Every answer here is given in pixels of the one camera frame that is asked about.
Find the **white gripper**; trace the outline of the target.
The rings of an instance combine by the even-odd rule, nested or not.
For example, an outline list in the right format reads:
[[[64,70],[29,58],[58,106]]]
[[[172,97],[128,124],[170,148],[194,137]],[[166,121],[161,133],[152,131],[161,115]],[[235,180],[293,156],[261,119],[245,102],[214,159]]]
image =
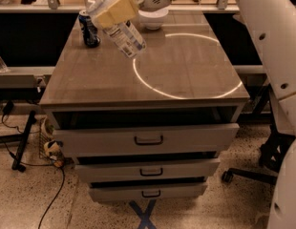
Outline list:
[[[170,5],[171,0],[138,0],[139,8],[155,11]],[[110,28],[126,22],[137,15],[138,7],[134,0],[116,0],[95,15],[95,25],[100,29]]]

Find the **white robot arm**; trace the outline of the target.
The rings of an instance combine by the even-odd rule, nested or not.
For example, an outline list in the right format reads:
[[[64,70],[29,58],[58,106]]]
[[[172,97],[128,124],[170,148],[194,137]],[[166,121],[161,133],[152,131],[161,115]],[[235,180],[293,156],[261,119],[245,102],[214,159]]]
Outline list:
[[[108,0],[96,22],[106,28],[174,0]],[[235,0],[260,54],[273,93],[290,123],[289,147],[275,187],[267,229],[296,229],[296,8],[289,0]]]

